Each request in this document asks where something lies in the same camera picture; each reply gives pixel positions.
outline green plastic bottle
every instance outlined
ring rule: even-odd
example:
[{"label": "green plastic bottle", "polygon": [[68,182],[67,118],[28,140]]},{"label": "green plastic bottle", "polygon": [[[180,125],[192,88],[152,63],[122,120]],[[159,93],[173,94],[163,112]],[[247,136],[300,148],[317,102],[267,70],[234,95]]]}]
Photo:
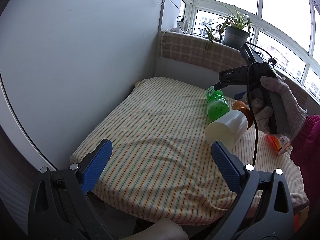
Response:
[{"label": "green plastic bottle", "polygon": [[215,91],[212,87],[209,87],[206,91],[207,96],[207,115],[211,121],[217,120],[230,111],[228,102],[224,98],[221,90]]}]

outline plant pot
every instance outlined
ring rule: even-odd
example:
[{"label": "plant pot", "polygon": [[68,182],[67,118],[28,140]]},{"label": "plant pot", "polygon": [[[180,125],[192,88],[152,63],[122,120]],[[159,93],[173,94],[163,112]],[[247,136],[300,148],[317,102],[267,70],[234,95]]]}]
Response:
[{"label": "plant pot", "polygon": [[236,27],[228,26],[226,27],[226,35],[224,36],[224,41],[222,44],[232,47],[234,49],[239,49],[247,41],[249,33],[244,30],[240,30]]}]

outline blue gripper pad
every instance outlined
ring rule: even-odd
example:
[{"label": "blue gripper pad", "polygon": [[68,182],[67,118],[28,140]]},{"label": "blue gripper pad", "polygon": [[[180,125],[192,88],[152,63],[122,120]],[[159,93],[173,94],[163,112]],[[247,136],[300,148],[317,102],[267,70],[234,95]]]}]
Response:
[{"label": "blue gripper pad", "polygon": [[87,192],[92,190],[97,184],[97,181],[107,165],[111,154],[112,143],[111,141],[106,140],[82,175],[81,189],[84,194],[87,194]]},{"label": "blue gripper pad", "polygon": [[240,193],[242,191],[242,181],[245,176],[243,163],[237,156],[232,155],[221,141],[216,141],[212,144],[211,156],[229,189],[232,192]]}]

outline magenta jacket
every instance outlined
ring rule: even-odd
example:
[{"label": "magenta jacket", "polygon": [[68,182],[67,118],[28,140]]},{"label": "magenta jacket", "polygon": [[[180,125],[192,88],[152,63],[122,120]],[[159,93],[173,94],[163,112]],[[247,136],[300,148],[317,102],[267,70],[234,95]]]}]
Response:
[{"label": "magenta jacket", "polygon": [[320,116],[307,116],[301,131],[291,142],[290,159],[300,166],[304,191],[313,210],[320,201]]}]

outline striped bedsheet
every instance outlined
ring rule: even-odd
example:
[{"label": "striped bedsheet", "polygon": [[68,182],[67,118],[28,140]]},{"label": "striped bedsheet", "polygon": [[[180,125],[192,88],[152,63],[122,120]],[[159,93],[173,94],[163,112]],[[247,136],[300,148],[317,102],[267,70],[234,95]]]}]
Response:
[{"label": "striped bedsheet", "polygon": [[[228,98],[230,106],[234,100]],[[236,197],[226,185],[205,141],[210,123],[204,90],[183,82],[155,77],[139,82],[134,91],[111,112],[71,156],[80,162],[103,138],[113,154],[94,193],[111,206],[155,222],[166,217],[180,225],[214,222]],[[250,128],[233,149],[244,163],[252,163],[255,129]],[[276,156],[259,132],[256,168],[281,168],[293,205],[305,204],[299,167],[290,153]],[[250,212],[254,212],[257,193]]]}]

